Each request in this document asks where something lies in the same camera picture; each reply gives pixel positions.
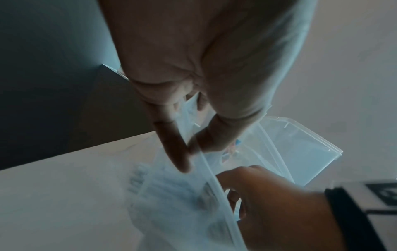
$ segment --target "dark wall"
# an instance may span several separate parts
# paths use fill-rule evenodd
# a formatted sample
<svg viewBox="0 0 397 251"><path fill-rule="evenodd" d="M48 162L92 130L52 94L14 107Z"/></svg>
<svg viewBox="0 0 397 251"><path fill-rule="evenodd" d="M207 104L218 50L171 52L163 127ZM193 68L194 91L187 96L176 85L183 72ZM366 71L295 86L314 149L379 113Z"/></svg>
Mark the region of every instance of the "dark wall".
<svg viewBox="0 0 397 251"><path fill-rule="evenodd" d="M120 65L95 0L2 0L0 56L0 169L68 152L99 66Z"/></svg>

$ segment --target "sleeve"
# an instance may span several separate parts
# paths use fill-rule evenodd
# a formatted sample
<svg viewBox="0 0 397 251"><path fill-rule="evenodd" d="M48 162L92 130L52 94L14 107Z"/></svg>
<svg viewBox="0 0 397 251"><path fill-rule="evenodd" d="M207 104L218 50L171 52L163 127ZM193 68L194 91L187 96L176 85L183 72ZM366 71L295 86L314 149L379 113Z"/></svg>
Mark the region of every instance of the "sleeve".
<svg viewBox="0 0 397 251"><path fill-rule="evenodd" d="M397 250L397 181L341 183L325 196L349 251Z"/></svg>

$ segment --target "black cuff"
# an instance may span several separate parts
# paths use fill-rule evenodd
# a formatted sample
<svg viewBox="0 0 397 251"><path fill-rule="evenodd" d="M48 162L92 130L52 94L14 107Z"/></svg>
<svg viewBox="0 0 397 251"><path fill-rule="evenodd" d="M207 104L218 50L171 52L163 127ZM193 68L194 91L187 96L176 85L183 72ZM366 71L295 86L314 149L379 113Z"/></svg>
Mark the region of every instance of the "black cuff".
<svg viewBox="0 0 397 251"><path fill-rule="evenodd" d="M386 251L367 216L343 188L324 192L349 251Z"/></svg>

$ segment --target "white surface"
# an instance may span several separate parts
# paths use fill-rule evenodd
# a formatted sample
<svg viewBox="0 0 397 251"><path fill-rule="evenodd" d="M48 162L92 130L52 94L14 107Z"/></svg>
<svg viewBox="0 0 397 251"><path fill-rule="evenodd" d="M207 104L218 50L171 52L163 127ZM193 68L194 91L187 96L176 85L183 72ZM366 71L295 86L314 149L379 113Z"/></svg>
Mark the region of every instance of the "white surface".
<svg viewBox="0 0 397 251"><path fill-rule="evenodd" d="M310 187L397 177L397 1L323 0L269 115L341 148Z"/></svg>
<svg viewBox="0 0 397 251"><path fill-rule="evenodd" d="M153 132L0 172L0 250L133 250L130 223L105 157Z"/></svg>

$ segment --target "logo on sleeve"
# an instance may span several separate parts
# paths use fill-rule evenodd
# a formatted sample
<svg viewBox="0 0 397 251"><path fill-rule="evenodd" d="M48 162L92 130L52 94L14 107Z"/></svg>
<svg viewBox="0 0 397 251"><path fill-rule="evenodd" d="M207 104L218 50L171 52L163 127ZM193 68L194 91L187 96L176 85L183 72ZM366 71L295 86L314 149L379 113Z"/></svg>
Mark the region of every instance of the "logo on sleeve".
<svg viewBox="0 0 397 251"><path fill-rule="evenodd" d="M366 186L386 205L397 206L397 182L366 184Z"/></svg>

